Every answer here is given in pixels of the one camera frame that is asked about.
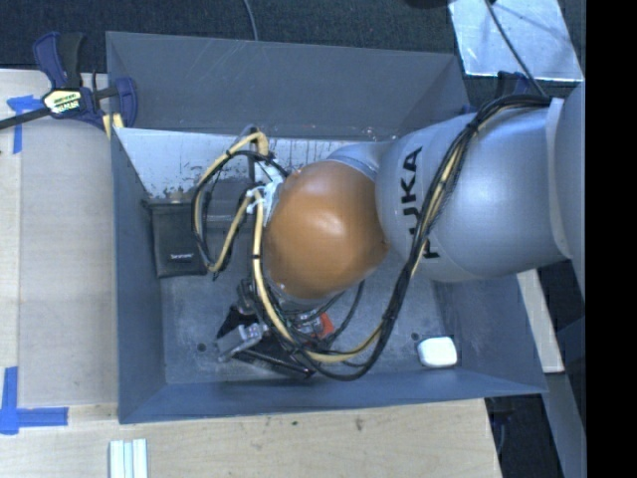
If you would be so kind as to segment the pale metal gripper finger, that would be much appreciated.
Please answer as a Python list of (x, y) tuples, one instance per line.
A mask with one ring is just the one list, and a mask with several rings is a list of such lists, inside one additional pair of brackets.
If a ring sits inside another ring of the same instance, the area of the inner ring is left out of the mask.
[(228, 334), (217, 339), (219, 350), (245, 350), (259, 343), (264, 335), (263, 326), (259, 323), (239, 325)]
[(261, 340), (228, 340), (226, 338), (217, 340), (217, 361), (228, 362), (231, 359), (254, 360), (265, 353), (265, 339)]

